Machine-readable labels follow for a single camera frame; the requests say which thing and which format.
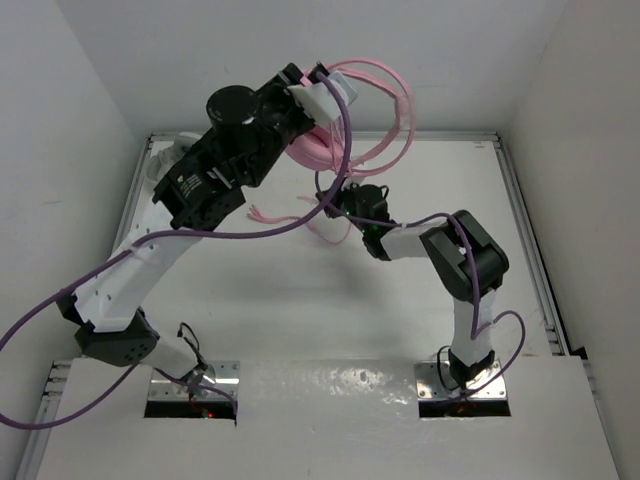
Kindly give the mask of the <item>pink headphones with cable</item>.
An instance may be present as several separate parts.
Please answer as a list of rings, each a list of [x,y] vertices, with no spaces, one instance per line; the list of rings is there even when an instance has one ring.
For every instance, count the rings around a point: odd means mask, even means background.
[[[388,65],[367,58],[352,58],[333,63],[328,66],[328,72],[333,82],[343,79],[362,82],[385,93],[394,103],[393,125],[378,144],[349,159],[349,166],[344,175],[345,183],[351,185],[390,170],[407,153],[416,133],[415,96],[411,87]],[[337,118],[295,140],[287,147],[286,154],[301,166],[316,173],[338,173],[344,160],[345,135],[351,131],[342,119]],[[383,165],[367,168],[365,164],[379,158],[401,132],[406,132],[407,136],[399,153]]]

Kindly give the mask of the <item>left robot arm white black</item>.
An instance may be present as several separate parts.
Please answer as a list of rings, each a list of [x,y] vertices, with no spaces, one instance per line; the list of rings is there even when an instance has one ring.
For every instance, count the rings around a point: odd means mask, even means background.
[[[303,73],[288,64],[260,88],[231,85],[206,104],[210,129],[158,181],[142,217],[112,254],[113,266],[58,300],[80,328],[84,355],[106,364],[146,364],[184,380],[206,362],[186,339],[155,329],[141,304],[201,232],[214,231],[246,202],[313,120],[290,89]]]

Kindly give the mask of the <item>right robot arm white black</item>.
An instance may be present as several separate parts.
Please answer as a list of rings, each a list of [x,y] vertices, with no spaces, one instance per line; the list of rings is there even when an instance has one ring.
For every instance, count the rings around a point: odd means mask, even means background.
[[[467,210],[441,222],[401,225],[388,210],[388,188],[351,184],[325,207],[330,218],[346,217],[356,226],[369,254],[381,261],[426,258],[454,301],[454,335],[448,350],[449,373],[460,389],[488,369],[495,351],[488,332],[493,294],[509,270],[504,250]]]

